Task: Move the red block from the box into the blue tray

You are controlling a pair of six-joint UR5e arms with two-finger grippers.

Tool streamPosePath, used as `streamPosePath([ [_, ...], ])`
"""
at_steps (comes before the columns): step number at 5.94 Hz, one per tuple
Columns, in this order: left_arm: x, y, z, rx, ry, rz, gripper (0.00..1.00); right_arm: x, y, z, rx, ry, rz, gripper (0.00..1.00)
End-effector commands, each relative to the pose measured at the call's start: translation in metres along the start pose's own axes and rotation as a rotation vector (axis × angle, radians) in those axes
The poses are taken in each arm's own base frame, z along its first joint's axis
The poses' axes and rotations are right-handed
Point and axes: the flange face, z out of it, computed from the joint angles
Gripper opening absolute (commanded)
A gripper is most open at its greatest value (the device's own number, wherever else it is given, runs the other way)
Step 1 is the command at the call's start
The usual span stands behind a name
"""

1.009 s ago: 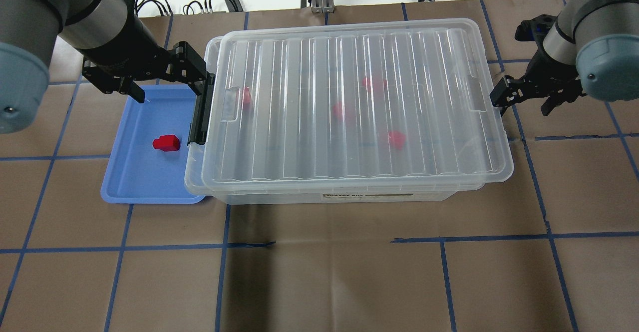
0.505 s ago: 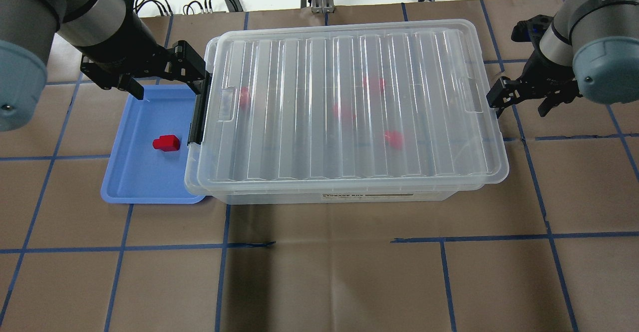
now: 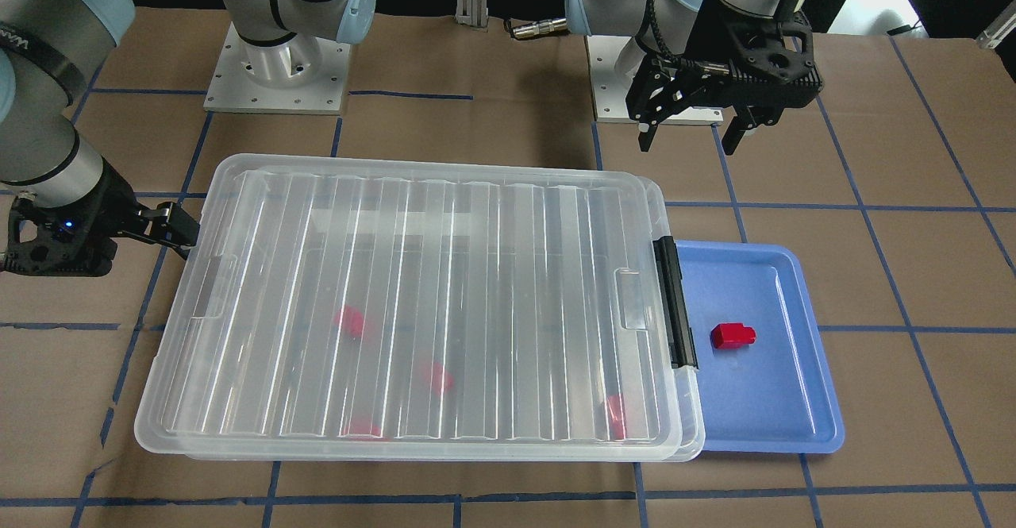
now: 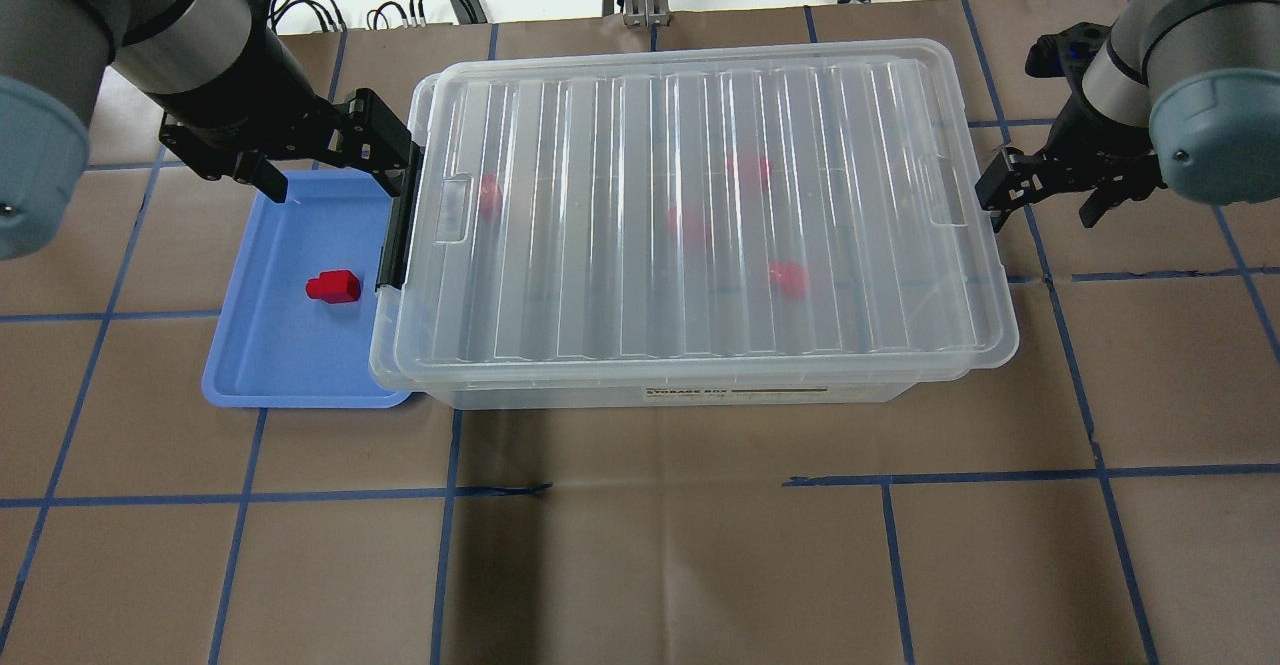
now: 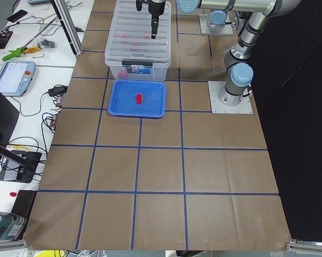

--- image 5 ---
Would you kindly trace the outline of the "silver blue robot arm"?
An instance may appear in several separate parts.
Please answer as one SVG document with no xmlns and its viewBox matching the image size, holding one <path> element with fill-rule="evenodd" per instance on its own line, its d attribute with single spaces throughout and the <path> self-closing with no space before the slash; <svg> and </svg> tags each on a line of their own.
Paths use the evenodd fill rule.
<svg viewBox="0 0 322 257">
<path fill-rule="evenodd" d="M 196 9 L 213 9 L 220 11 L 252 12 L 249 26 L 254 31 L 263 31 L 269 18 L 285 15 L 294 10 L 300 1 L 177 1 L 183 13 L 191 13 Z"/>
</svg>

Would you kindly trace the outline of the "second arm base plate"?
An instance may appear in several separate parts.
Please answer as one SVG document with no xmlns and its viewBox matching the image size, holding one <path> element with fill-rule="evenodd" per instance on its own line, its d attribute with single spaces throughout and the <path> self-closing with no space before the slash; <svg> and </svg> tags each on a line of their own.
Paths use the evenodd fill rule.
<svg viewBox="0 0 322 257">
<path fill-rule="evenodd" d="M 209 98 L 213 114 L 252 115 L 250 95 L 247 89 L 242 95 L 230 95 L 225 81 L 208 81 Z"/>
</svg>

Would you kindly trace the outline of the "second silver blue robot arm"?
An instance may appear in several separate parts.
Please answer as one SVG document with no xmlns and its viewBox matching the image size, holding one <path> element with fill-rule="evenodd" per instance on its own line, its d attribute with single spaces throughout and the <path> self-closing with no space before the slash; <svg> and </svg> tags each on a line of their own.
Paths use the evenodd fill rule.
<svg viewBox="0 0 322 257">
<path fill-rule="evenodd" d="M 238 36 L 237 43 L 228 49 L 224 55 L 224 64 L 227 71 L 225 85 L 219 90 L 219 100 L 227 106 L 234 107 L 240 104 L 245 97 L 243 94 L 250 85 L 254 72 L 247 64 L 251 56 L 251 49 L 268 23 L 269 17 L 261 12 L 254 12 L 245 22 Z"/>
</svg>

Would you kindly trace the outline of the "robot arm base plate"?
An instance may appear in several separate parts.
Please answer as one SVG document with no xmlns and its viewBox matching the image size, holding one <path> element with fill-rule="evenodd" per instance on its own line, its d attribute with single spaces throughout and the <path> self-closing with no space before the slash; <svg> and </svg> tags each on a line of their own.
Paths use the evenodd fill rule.
<svg viewBox="0 0 322 257">
<path fill-rule="evenodd" d="M 209 14 L 200 14 L 200 31 L 202 35 L 219 35 L 219 36 L 232 36 L 233 29 L 232 23 L 229 17 L 226 17 L 226 21 L 220 25 L 211 23 Z"/>
</svg>

